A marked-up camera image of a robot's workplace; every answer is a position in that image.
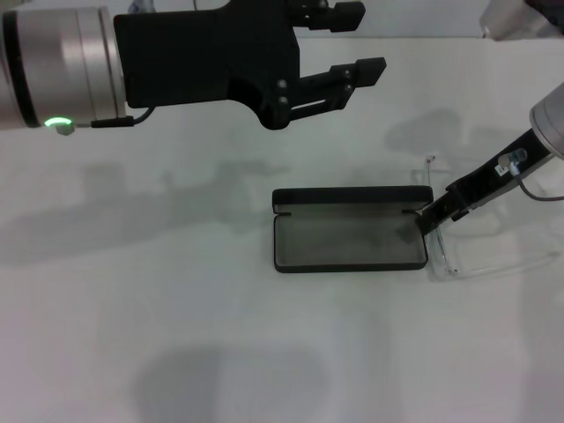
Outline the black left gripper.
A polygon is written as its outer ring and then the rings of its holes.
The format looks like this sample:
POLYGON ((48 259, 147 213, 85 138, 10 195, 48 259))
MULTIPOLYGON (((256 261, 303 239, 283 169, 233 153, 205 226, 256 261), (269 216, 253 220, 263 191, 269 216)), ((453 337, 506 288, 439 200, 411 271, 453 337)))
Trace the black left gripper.
POLYGON ((300 51, 283 1, 113 19, 130 108, 232 100, 269 130, 290 122, 300 51))

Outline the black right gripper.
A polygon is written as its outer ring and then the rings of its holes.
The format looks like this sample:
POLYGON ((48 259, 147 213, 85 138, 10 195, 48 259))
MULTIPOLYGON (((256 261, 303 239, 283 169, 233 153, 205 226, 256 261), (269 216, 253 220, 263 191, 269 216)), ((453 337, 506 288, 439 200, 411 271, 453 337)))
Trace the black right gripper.
POLYGON ((452 182, 443 196, 425 208, 416 219, 421 234, 432 233, 449 219, 458 221, 469 213, 469 208, 480 207, 515 188, 516 181, 511 173, 500 175, 496 168, 502 156, 519 150, 526 152, 526 159, 517 165, 521 176, 539 169, 552 157, 533 130, 526 131, 485 164, 452 182))

